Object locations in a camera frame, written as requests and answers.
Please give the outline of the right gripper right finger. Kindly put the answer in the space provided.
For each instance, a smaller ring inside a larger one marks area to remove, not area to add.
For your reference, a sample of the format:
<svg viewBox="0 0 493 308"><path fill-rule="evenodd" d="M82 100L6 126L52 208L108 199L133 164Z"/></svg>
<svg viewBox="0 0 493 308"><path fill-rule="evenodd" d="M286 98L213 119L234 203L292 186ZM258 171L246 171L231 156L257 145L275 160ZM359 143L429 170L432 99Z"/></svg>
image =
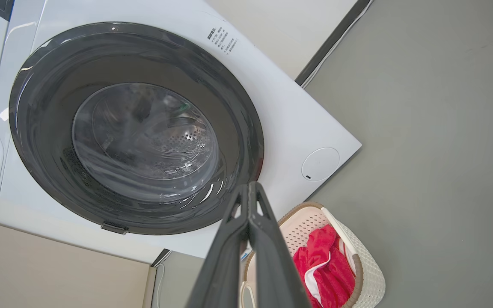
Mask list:
<svg viewBox="0 0 493 308"><path fill-rule="evenodd" d="M249 184L250 243L256 257L257 308L311 308L261 184Z"/></svg>

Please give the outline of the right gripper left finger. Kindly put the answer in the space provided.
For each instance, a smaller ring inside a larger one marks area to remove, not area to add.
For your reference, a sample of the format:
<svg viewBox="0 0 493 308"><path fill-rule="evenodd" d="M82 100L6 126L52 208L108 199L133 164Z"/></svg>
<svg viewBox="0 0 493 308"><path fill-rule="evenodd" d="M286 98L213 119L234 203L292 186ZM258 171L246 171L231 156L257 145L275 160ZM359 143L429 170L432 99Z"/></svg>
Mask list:
<svg viewBox="0 0 493 308"><path fill-rule="evenodd" d="M240 185L224 212L186 308L238 308L240 260L249 238L248 201L248 185Z"/></svg>

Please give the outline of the beige perforated laundry basket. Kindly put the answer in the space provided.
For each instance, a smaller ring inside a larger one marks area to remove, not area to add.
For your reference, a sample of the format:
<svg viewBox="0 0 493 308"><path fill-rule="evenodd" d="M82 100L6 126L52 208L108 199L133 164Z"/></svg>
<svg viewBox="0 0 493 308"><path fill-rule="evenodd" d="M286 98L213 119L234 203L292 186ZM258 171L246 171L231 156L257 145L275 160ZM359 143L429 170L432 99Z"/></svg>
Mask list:
<svg viewBox="0 0 493 308"><path fill-rule="evenodd" d="M313 230L331 225L343 240L344 253L356 275L353 294L342 308L375 308L381 302L386 289L381 269L358 237L323 205L311 201L299 204L278 224L292 258L298 248L306 246Z"/></svg>

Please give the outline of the red and white garment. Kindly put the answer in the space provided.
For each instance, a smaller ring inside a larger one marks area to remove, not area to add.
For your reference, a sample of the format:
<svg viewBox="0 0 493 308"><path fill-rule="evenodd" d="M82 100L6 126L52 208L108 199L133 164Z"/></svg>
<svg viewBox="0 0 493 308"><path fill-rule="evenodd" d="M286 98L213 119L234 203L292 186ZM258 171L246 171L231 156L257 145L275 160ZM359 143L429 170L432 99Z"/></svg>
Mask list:
<svg viewBox="0 0 493 308"><path fill-rule="evenodd" d="M293 255L312 308L342 308L353 294L356 275L344 247L336 230L325 225Z"/></svg>

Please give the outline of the round white filter cover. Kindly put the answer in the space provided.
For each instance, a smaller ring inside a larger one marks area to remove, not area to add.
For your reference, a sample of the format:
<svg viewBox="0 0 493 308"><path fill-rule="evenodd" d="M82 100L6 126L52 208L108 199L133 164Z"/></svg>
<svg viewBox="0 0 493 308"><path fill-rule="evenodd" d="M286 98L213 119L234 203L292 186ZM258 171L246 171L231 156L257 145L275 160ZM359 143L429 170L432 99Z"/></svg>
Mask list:
<svg viewBox="0 0 493 308"><path fill-rule="evenodd" d="M340 166L340 154L334 148L320 148L312 152L303 162L302 174L309 181L325 180Z"/></svg>

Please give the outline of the dark round washing machine door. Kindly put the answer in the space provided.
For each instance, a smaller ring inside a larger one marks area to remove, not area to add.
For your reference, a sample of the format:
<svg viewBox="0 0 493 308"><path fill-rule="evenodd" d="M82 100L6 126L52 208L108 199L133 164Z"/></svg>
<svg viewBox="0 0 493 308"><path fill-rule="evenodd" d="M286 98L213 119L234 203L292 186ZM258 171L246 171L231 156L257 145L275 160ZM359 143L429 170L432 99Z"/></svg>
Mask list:
<svg viewBox="0 0 493 308"><path fill-rule="evenodd" d="M37 184L114 232L210 226L262 169L262 126L239 80L153 26L93 23L52 37L22 64L9 112Z"/></svg>

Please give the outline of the white washing machine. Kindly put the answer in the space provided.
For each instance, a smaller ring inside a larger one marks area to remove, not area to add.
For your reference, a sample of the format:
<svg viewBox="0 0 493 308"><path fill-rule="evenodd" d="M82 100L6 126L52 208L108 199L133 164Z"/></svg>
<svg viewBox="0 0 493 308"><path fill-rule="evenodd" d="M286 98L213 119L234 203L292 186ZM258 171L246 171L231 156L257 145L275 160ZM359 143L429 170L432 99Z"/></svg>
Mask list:
<svg viewBox="0 0 493 308"><path fill-rule="evenodd" d="M145 264L153 263L164 249L207 255L220 220L171 235L102 228L47 194L15 148L9 99L22 64L59 33L104 22L143 24L179 35L213 55L239 80L258 113L264 137L262 169L254 181L262 185L276 216L305 201L325 182L303 177L303 162L312 152L334 148L342 166L361 147L205 0L0 0L0 225Z"/></svg>

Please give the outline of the black baseboard strip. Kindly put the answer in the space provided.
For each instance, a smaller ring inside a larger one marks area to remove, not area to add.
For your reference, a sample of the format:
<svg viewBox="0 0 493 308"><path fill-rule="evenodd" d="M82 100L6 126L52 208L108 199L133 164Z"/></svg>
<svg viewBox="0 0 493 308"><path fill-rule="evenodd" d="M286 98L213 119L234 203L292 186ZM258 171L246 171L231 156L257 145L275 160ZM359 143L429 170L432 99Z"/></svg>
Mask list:
<svg viewBox="0 0 493 308"><path fill-rule="evenodd" d="M366 13L374 0L355 0L354 4L345 14L344 18L332 31L304 69L299 73L295 82L305 88L319 72L321 66L329 58L331 53L337 48L343 37L352 29L356 22Z"/></svg>

